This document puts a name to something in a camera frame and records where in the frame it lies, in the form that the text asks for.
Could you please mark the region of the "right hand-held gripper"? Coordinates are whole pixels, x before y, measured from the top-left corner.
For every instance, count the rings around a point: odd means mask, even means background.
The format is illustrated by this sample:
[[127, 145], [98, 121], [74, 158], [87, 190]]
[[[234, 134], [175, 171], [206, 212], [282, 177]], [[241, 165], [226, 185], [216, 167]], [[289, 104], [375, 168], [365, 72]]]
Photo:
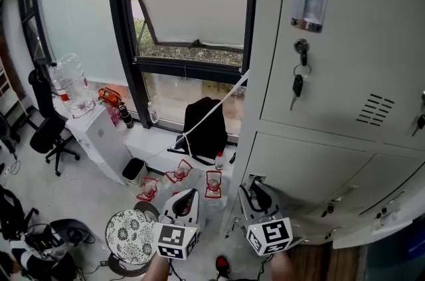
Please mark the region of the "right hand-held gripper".
[[[243, 185], [238, 187], [242, 213], [249, 223], [280, 212], [280, 200], [268, 186], [251, 186], [251, 195]], [[290, 218], [274, 219], [250, 225], [246, 240], [258, 256], [286, 250], [293, 241]]]

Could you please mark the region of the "grey metal locker cabinet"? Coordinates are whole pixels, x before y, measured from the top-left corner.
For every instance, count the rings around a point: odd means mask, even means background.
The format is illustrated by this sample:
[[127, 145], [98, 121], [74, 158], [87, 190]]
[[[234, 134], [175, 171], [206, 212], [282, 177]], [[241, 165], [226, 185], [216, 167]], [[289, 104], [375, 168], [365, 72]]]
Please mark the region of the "grey metal locker cabinet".
[[[293, 110], [294, 50], [311, 74]], [[335, 248], [425, 215], [425, 0], [256, 0], [250, 76], [221, 230], [261, 179], [296, 236]]]

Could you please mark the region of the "person's right forearm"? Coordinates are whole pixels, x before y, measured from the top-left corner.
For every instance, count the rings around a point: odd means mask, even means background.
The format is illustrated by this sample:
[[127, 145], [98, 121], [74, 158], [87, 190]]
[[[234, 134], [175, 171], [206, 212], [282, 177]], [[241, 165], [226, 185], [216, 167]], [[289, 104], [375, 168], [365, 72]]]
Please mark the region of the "person's right forearm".
[[270, 266], [272, 281], [297, 281], [295, 268], [286, 251], [275, 253]]

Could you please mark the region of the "person's left forearm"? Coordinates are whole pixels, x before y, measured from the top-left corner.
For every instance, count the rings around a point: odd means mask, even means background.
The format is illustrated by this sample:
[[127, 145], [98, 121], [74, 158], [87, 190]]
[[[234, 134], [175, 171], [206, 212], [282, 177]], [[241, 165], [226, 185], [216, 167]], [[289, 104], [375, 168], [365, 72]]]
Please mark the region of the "person's left forearm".
[[168, 281], [169, 272], [169, 259], [155, 254], [141, 281]]

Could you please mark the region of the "black cabinet key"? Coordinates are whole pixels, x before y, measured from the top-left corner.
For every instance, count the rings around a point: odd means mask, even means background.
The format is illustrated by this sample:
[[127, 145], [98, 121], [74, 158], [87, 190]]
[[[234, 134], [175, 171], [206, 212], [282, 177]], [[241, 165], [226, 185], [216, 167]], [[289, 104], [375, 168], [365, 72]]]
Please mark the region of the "black cabinet key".
[[308, 51], [310, 45], [306, 39], [298, 39], [294, 43], [294, 50], [299, 54], [299, 64], [293, 69], [294, 82], [292, 86], [293, 98], [290, 110], [293, 110], [294, 104], [301, 96], [303, 90], [303, 81], [311, 74], [311, 66], [308, 63]]
[[412, 133], [412, 137], [414, 137], [418, 131], [422, 130], [424, 126], [425, 126], [425, 114], [421, 114], [416, 121], [416, 125]]

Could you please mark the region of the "floral cushion stool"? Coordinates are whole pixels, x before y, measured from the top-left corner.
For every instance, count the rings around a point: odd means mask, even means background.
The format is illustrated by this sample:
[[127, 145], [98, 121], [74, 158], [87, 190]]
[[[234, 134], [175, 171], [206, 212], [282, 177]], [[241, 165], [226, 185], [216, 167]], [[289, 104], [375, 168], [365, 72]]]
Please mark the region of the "floral cushion stool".
[[155, 254], [151, 211], [129, 209], [116, 213], [108, 221], [105, 242], [110, 250], [108, 266], [123, 277], [142, 276]]

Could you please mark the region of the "white waste bin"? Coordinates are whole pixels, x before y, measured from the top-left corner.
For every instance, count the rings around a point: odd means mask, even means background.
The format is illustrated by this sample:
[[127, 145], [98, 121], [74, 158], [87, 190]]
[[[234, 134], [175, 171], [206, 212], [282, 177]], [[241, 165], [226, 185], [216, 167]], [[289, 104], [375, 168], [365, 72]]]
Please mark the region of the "white waste bin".
[[148, 173], [145, 162], [134, 157], [125, 166], [122, 171], [122, 177], [129, 185], [139, 187], [143, 183], [143, 179], [148, 176]]

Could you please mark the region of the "person's red shoe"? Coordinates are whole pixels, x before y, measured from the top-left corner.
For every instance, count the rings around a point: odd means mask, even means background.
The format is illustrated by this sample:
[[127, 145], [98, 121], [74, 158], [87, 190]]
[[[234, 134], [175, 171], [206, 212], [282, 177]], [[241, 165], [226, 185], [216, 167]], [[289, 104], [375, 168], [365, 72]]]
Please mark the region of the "person's red shoe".
[[220, 255], [216, 258], [216, 281], [226, 281], [230, 279], [230, 264], [225, 256]]

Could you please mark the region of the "black backpack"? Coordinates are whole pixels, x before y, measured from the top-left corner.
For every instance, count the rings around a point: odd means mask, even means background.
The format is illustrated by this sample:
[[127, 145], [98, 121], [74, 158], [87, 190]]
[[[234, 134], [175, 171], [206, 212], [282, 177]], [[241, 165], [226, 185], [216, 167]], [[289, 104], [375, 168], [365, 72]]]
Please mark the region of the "black backpack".
[[218, 152], [224, 152], [228, 134], [220, 100], [204, 97], [185, 110], [183, 133], [176, 138], [175, 147], [167, 151], [190, 155], [206, 166], [215, 164]]

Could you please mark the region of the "black power adapter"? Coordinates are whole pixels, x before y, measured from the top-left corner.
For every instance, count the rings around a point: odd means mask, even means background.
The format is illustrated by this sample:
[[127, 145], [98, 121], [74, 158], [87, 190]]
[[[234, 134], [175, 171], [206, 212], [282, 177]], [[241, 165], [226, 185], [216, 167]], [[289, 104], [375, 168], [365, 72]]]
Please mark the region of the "black power adapter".
[[99, 268], [107, 267], [107, 266], [109, 266], [108, 261], [104, 260], [104, 261], [100, 261], [99, 265], [97, 265], [97, 267], [95, 267], [93, 271], [83, 271], [83, 269], [81, 269], [78, 266], [76, 267], [76, 271], [80, 273], [81, 275], [94, 274]]

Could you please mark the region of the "small clear bottle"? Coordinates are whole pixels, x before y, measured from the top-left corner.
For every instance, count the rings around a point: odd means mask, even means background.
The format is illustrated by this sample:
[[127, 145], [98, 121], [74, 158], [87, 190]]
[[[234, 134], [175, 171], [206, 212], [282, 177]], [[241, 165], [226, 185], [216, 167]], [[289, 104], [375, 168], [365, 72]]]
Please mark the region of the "small clear bottle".
[[149, 112], [149, 116], [150, 116], [151, 122], [153, 124], [156, 124], [159, 121], [159, 118], [157, 116], [157, 112], [156, 112], [155, 106], [153, 105], [152, 102], [148, 102], [147, 109], [148, 109], [148, 112]]

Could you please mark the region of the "white water dispenser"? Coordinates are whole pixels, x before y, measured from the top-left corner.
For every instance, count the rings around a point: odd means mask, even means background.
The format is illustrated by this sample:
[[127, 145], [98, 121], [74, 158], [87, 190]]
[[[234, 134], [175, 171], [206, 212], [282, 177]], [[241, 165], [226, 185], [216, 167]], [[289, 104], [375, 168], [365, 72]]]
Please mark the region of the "white water dispenser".
[[122, 171], [131, 154], [105, 107], [97, 105], [79, 118], [68, 119], [66, 127], [104, 175], [126, 184]]

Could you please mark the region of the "pink patterned cup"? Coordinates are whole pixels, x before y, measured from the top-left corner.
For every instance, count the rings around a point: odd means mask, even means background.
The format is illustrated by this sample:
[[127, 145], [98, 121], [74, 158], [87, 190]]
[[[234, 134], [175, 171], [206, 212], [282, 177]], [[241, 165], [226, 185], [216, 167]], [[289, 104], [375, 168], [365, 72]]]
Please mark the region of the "pink patterned cup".
[[120, 111], [116, 107], [111, 105], [107, 105], [107, 111], [112, 123], [117, 126], [121, 120]]

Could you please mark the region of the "black bag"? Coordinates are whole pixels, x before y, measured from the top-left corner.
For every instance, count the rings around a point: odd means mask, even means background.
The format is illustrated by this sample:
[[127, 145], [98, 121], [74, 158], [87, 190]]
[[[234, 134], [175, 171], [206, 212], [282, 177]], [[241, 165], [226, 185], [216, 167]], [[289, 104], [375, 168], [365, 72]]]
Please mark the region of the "black bag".
[[0, 234], [5, 240], [20, 237], [28, 230], [31, 217], [38, 214], [39, 210], [33, 207], [26, 215], [18, 198], [0, 186]]

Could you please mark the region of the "black framed window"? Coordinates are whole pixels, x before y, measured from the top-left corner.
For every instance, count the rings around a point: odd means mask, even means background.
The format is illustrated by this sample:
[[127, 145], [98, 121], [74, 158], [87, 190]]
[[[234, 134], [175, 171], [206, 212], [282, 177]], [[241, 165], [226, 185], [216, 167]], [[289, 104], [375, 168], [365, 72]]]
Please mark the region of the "black framed window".
[[[243, 52], [161, 46], [153, 42], [139, 0], [32, 0], [23, 15], [35, 20], [43, 62], [76, 54], [92, 86], [121, 92], [131, 115], [145, 127], [181, 131], [186, 107], [204, 97], [223, 100], [226, 130], [240, 133], [245, 89], [236, 83], [248, 70], [250, 38]], [[159, 121], [151, 122], [148, 102]]]

